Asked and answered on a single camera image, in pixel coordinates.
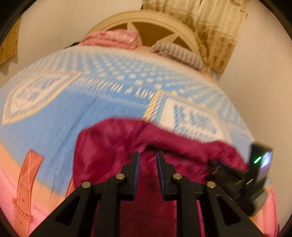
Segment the magenta puffer jacket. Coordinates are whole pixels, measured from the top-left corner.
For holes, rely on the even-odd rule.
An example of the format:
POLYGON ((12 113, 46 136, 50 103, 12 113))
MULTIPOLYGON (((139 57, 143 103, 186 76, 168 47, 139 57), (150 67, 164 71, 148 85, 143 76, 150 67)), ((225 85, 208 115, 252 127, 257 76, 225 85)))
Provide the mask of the magenta puffer jacket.
POLYGON ((196 183, 205 182, 211 160, 247 170, 238 151, 226 143, 189 140, 145 121, 111 118, 82 130, 74 151, 75 186, 106 181, 131 161, 134 152, 140 153, 137 196, 134 201, 121 203, 121 236, 176 235, 176 202, 164 201, 160 192, 156 165, 159 151, 180 174, 196 183))

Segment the blue pink printed bedspread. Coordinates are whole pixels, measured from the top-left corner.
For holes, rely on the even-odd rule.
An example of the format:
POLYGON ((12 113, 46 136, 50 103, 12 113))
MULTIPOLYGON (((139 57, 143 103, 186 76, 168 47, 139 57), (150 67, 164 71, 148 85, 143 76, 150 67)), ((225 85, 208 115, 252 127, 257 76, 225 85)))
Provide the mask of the blue pink printed bedspread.
POLYGON ((47 55, 1 89, 1 209, 19 236, 32 233, 77 188, 77 137, 106 119, 220 141, 246 164, 253 142, 208 75, 148 48, 73 46, 47 55))

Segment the striped pillow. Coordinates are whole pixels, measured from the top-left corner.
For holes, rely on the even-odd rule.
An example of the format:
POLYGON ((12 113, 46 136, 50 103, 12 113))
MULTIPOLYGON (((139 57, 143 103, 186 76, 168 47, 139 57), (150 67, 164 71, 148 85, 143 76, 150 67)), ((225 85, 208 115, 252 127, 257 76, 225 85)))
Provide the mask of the striped pillow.
POLYGON ((152 47, 153 52, 171 57, 181 63, 197 69, 198 71, 208 73, 207 67, 201 57, 176 43, 157 41, 152 47))

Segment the beige patterned curtain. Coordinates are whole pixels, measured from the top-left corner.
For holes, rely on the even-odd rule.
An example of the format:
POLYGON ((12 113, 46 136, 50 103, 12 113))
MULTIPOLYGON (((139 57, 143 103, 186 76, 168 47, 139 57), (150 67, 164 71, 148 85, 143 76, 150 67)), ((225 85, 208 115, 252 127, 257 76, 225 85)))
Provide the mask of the beige patterned curtain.
POLYGON ((175 17, 195 34, 203 61, 224 73, 247 18, 249 1, 164 0, 143 1, 143 9, 175 17))

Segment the cream wooden headboard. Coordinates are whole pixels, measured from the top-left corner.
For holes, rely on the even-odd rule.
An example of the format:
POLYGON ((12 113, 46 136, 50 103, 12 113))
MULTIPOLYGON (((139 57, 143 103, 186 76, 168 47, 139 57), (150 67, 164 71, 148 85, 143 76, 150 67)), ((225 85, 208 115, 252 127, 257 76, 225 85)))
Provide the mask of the cream wooden headboard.
POLYGON ((174 42, 195 53, 199 53, 199 46, 195 33, 186 24, 154 10, 128 11, 111 16, 90 30, 107 31, 126 29, 139 33, 139 45, 152 46, 158 40, 174 42))

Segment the folded pink blanket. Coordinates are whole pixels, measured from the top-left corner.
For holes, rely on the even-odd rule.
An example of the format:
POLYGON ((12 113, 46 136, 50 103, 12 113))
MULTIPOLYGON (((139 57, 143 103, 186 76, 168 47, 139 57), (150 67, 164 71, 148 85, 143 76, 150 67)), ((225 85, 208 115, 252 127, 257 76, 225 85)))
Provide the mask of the folded pink blanket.
POLYGON ((80 42, 84 46, 104 46, 134 50, 139 45, 138 31, 117 29, 87 34, 80 42))

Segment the beige curtain at left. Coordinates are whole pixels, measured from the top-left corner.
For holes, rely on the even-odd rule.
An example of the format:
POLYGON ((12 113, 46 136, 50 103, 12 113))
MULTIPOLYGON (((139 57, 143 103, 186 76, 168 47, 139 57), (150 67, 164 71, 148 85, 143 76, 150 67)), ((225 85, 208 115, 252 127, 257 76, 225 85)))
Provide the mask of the beige curtain at left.
POLYGON ((18 35, 21 17, 16 21, 8 35, 6 36, 3 44, 1 45, 1 60, 0 65, 8 61, 10 58, 17 54, 18 35))

